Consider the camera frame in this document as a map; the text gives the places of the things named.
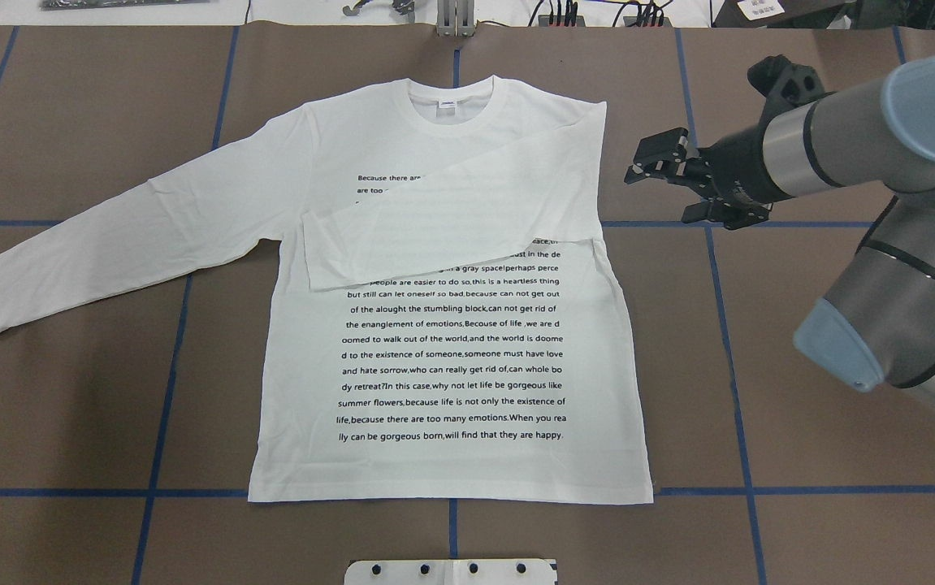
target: shirt sleeve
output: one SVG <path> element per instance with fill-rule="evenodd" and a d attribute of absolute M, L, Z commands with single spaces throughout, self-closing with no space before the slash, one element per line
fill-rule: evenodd
<path fill-rule="evenodd" d="M 311 181 L 307 106 L 0 254 L 0 332 L 281 240 Z"/>
<path fill-rule="evenodd" d="M 433 171 L 384 195 L 301 216 L 313 290 L 517 254 L 535 238 L 599 240 L 607 107 Z"/>

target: wire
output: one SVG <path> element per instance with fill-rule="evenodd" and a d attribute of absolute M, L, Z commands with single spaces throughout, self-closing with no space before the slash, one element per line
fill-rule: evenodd
<path fill-rule="evenodd" d="M 619 16 L 622 15 L 622 12 L 625 11 L 626 7 L 629 7 L 630 4 L 633 4 L 635 7 L 637 7 L 637 15 L 641 14 L 641 3 L 639 3 L 637 0 L 630 0 L 630 2 L 623 2 L 622 6 L 619 7 L 619 11 L 616 12 L 615 14 L 615 19 L 613 19 L 612 21 L 613 27 L 619 24 Z"/>
<path fill-rule="evenodd" d="M 634 21 L 634 26 L 648 26 L 652 16 L 656 13 L 656 7 L 657 5 L 654 2 L 649 2 L 644 7 L 644 15 Z"/>
<path fill-rule="evenodd" d="M 648 11 L 651 10 L 651 3 L 644 5 L 644 10 L 641 11 L 641 7 L 637 6 L 637 15 L 634 16 L 634 23 L 627 26 L 641 26 L 641 23 L 648 22 Z"/>
<path fill-rule="evenodd" d="M 547 0 L 539 0 L 539 2 L 535 3 L 535 9 L 533 10 L 533 15 L 531 16 L 531 18 L 529 18 L 529 25 L 527 26 L 531 26 L 531 23 L 535 21 L 535 15 L 539 13 L 539 8 L 543 5 L 543 2 L 546 2 L 546 1 Z"/>

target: metal bracket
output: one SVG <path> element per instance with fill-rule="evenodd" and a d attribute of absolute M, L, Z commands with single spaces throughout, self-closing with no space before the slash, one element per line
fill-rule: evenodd
<path fill-rule="evenodd" d="M 552 559 L 355 561 L 344 585 L 557 585 Z"/>
<path fill-rule="evenodd" d="M 474 0 L 438 0 L 438 36 L 472 37 Z"/>

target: black cable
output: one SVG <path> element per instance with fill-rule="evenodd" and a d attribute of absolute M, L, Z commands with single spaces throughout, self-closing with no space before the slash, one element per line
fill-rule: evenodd
<path fill-rule="evenodd" d="M 665 22 L 665 7 L 668 7 L 676 0 L 669 0 L 665 4 L 656 4 L 656 1 L 651 0 L 651 4 L 654 5 L 654 10 L 651 11 L 651 22 L 645 21 L 645 26 L 661 26 Z"/>
<path fill-rule="evenodd" d="M 648 21 L 651 20 L 654 15 L 654 8 L 656 4 L 654 2 L 649 2 L 644 5 L 644 11 L 641 12 L 641 7 L 637 7 L 637 18 L 634 19 L 634 23 L 630 26 L 648 26 Z"/>
<path fill-rule="evenodd" d="M 534 8 L 534 10 L 533 10 L 533 15 L 529 18 L 529 23 L 528 23 L 526 26 L 531 26 L 531 23 L 533 23 L 533 22 L 535 21 L 535 15 L 537 15 L 537 14 L 539 13 L 539 7 L 541 7 L 541 6 L 543 5 L 543 2 L 545 2 L 545 1 L 546 1 L 546 0 L 539 0 L 539 2 L 536 2 L 536 3 L 535 3 L 535 8 Z"/>
<path fill-rule="evenodd" d="M 651 7 L 651 4 L 649 3 L 649 4 L 644 5 L 644 10 L 646 10 L 647 7 Z M 641 4 L 638 4 L 638 5 L 637 5 L 637 15 L 634 16 L 634 23 L 633 23 L 633 24 L 628 24 L 628 25 L 626 25 L 626 26 L 641 26 L 641 19 L 644 18 L 643 15 L 644 15 L 644 11 L 641 10 Z"/>
<path fill-rule="evenodd" d="M 615 27 L 615 25 L 619 24 L 619 16 L 622 15 L 622 12 L 625 11 L 626 7 L 629 7 L 630 4 L 633 4 L 635 7 L 637 7 L 637 11 L 639 14 L 639 11 L 641 11 L 641 3 L 639 3 L 637 0 L 630 0 L 630 2 L 623 2 L 622 5 L 619 7 L 619 11 L 616 12 L 615 14 L 615 19 L 613 19 L 612 21 L 612 27 Z"/>

